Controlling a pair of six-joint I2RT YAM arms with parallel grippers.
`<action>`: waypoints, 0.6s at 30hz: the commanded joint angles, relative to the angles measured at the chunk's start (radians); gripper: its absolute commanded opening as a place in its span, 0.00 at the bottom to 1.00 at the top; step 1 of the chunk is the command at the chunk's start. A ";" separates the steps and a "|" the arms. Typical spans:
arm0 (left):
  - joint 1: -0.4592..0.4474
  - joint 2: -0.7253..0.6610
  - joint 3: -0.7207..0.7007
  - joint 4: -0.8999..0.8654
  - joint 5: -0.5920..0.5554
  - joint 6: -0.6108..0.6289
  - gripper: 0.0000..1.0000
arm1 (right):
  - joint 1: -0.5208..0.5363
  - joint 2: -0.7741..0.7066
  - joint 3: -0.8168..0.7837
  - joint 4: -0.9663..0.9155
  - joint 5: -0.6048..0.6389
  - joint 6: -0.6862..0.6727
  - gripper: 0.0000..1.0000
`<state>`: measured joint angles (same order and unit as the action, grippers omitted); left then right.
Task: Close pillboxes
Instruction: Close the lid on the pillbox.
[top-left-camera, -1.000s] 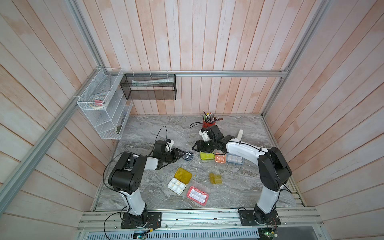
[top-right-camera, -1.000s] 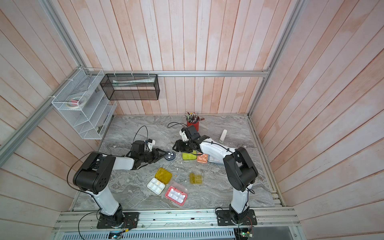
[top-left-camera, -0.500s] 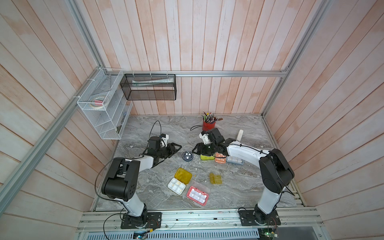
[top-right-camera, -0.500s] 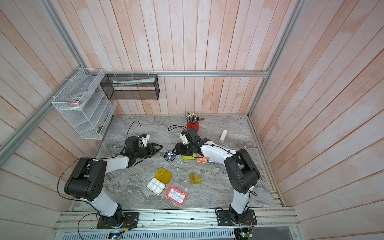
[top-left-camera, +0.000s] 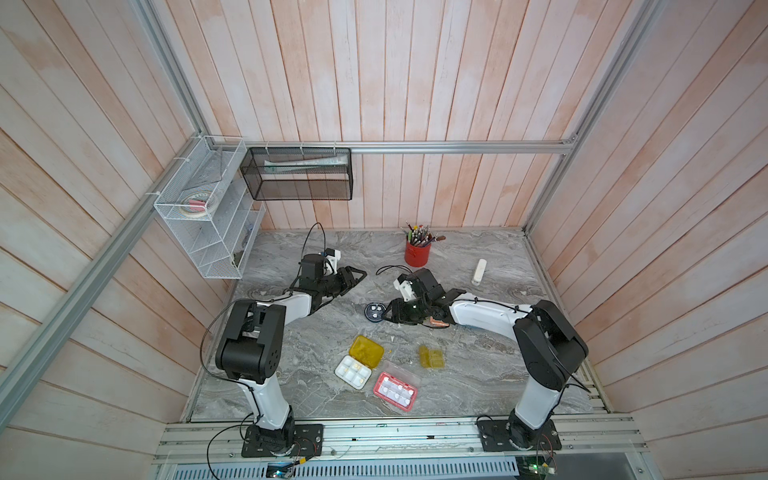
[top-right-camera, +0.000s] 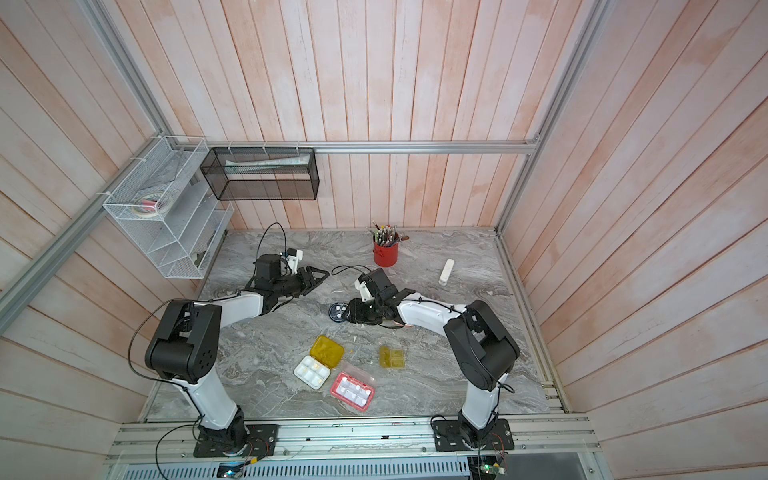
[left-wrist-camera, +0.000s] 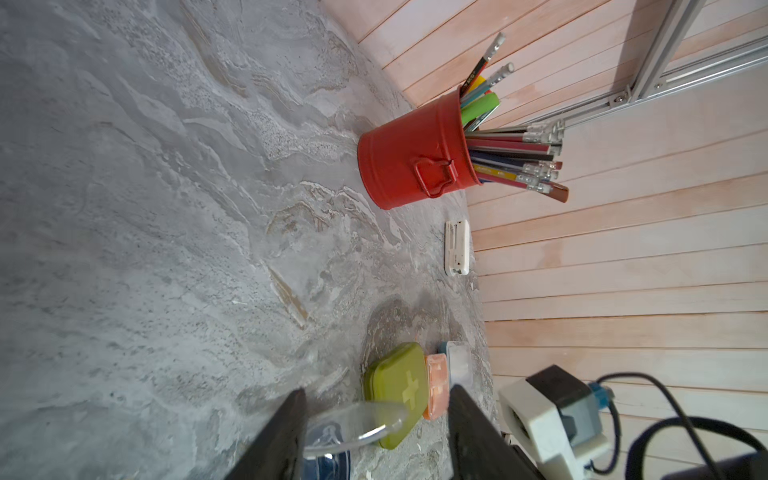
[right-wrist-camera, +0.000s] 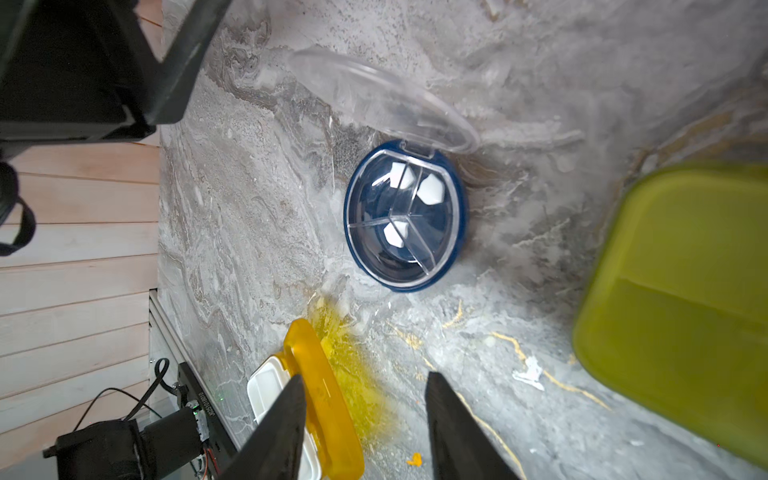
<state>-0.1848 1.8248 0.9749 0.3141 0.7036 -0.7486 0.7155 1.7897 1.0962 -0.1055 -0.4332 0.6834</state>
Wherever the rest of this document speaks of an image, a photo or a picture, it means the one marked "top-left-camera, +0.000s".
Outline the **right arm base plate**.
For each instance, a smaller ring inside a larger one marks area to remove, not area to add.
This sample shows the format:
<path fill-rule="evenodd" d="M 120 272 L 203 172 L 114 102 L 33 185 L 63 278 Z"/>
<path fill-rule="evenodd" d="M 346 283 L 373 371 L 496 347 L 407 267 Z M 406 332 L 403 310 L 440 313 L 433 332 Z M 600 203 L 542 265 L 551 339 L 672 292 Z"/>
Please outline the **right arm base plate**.
<path fill-rule="evenodd" d="M 516 419 L 496 420 L 481 415 L 476 418 L 475 426 L 484 452 L 550 452 L 562 449 L 562 442 L 552 419 L 548 419 L 539 429 L 531 430 Z"/>

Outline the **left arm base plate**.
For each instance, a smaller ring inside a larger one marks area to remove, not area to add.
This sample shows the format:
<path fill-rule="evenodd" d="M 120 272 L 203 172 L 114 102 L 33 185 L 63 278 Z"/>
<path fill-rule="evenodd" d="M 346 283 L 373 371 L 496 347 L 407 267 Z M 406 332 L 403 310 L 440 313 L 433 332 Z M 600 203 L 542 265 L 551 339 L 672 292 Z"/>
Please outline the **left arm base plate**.
<path fill-rule="evenodd" d="M 323 439 L 322 424 L 286 425 L 278 430 L 250 425 L 245 433 L 241 455 L 244 458 L 291 456 L 309 460 L 321 455 Z"/>

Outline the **orange pillbox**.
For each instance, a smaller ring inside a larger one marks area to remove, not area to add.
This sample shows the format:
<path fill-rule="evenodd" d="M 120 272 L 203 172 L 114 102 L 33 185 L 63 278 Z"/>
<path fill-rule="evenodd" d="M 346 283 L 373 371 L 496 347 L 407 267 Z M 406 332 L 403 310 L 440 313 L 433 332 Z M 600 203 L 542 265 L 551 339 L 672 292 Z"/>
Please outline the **orange pillbox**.
<path fill-rule="evenodd" d="M 450 327 L 448 323 L 437 321 L 435 319 L 430 319 L 428 322 L 425 323 L 425 325 L 428 328 L 432 328 L 432 329 L 444 329 L 444 328 Z"/>

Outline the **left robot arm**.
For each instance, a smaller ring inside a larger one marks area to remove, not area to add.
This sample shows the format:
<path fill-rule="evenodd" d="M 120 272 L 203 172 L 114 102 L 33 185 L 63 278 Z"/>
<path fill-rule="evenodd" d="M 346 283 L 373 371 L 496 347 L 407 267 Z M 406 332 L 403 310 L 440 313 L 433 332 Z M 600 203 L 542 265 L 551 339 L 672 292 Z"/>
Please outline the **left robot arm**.
<path fill-rule="evenodd" d="M 316 313 L 346 295 L 367 272 L 338 265 L 340 252 L 327 249 L 307 254 L 285 294 L 272 300 L 239 299 L 228 314 L 214 356 L 221 379 L 238 385 L 253 411 L 254 425 L 268 432 L 283 431 L 292 418 L 275 378 L 284 331 L 289 323 Z"/>

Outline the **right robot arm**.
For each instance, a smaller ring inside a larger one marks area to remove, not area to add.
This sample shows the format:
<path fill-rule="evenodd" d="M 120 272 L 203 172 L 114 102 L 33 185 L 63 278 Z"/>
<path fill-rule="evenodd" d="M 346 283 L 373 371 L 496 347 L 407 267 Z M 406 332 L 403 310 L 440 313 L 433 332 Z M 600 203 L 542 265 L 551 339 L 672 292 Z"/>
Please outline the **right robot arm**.
<path fill-rule="evenodd" d="M 588 346 L 560 309 L 549 300 L 516 305 L 478 297 L 462 289 L 446 290 L 426 268 L 395 280 L 400 296 L 383 308 L 381 318 L 396 324 L 482 329 L 514 340 L 528 380 L 507 420 L 506 444 L 530 450 L 543 436 L 552 438 L 551 417 L 571 385 Z"/>

